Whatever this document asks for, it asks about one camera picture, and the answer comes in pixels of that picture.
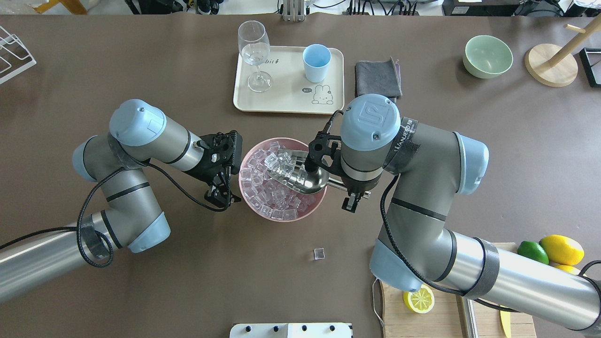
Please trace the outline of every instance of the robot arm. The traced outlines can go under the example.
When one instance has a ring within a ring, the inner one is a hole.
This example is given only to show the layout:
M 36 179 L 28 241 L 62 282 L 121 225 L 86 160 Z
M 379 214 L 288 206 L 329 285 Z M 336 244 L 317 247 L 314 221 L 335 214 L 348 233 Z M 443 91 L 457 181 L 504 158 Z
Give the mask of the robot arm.
M 73 166 L 84 179 L 97 182 L 113 175 L 100 187 L 109 207 L 81 222 L 87 257 L 109 256 L 96 232 L 104 234 L 112 247 L 127 246 L 134 253 L 161 243 L 171 233 L 142 171 L 150 158 L 206 182 L 205 199 L 220 208 L 212 210 L 225 210 L 231 203 L 230 176 L 238 173 L 242 161 L 242 137 L 236 131 L 198 137 L 141 100 L 124 102 L 114 112 L 109 130 L 91 137 L 73 153 Z M 4 250 L 0 252 L 0 303 L 86 261 L 74 232 L 51 233 Z
M 445 228 L 454 195 L 474 192 L 484 176 L 488 149 L 483 143 L 401 118 L 387 98 L 368 94 L 349 104 L 340 137 L 325 129 L 309 151 L 309 174 L 319 166 L 341 176 L 349 190 L 343 204 L 348 211 L 356 210 L 382 171 L 400 175 L 370 261 L 377 278 L 401 290 L 417 290 L 423 281 L 403 256 L 422 277 L 467 298 L 502 304 L 585 336 L 601 336 L 599 281 Z M 324 156 L 332 158 L 331 166 L 322 163 Z

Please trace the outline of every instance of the green bowl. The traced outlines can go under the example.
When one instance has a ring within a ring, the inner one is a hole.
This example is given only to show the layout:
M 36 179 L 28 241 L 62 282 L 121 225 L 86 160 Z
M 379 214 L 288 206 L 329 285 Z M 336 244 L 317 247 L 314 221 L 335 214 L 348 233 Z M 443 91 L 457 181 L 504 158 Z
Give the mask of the green bowl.
M 465 45 L 463 65 L 477 78 L 497 77 L 511 68 L 512 64 L 511 49 L 494 36 L 478 35 L 469 39 Z

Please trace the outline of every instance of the dish rack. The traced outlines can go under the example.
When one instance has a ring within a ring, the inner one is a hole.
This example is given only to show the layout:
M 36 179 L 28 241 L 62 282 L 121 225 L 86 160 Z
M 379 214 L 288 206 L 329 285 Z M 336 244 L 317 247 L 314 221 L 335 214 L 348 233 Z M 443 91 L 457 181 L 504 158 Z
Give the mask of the dish rack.
M 0 84 L 35 64 L 34 57 L 23 42 L 0 26 Z

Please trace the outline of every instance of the yellow lemon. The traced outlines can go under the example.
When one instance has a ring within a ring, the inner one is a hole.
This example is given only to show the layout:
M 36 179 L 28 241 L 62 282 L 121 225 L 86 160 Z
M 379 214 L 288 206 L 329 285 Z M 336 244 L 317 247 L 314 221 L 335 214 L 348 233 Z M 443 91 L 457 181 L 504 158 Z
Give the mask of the yellow lemon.
M 572 238 L 550 235 L 540 240 L 549 260 L 562 265 L 576 265 L 584 257 L 584 249 Z
M 425 284 L 415 292 L 403 292 L 405 305 L 413 312 L 428 313 L 434 307 L 434 294 Z
M 556 268 L 558 268 L 559 270 L 563 270 L 565 272 L 569 272 L 573 275 L 577 275 L 580 273 L 580 270 L 578 270 L 577 268 L 573 267 L 573 266 L 569 266 L 569 265 L 555 265 Z

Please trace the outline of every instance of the metal ice scoop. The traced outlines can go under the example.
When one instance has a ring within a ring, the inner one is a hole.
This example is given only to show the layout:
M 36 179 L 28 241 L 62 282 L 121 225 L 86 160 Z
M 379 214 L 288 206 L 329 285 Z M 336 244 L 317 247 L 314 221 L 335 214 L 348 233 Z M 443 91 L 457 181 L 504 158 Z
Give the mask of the metal ice scoop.
M 327 185 L 346 191 L 346 187 L 342 181 L 331 178 L 330 174 L 322 168 L 318 168 L 315 173 L 307 173 L 305 171 L 305 160 L 309 152 L 292 149 L 278 150 L 278 156 L 283 153 L 288 153 L 292 160 L 294 160 L 294 169 L 291 172 L 288 172 L 281 167 L 276 167 L 274 170 L 267 170 L 267 174 L 279 183 L 282 183 L 296 192 L 306 195 L 320 192 Z M 365 192 L 363 198 L 369 199 L 370 195 L 371 192 L 367 191 Z

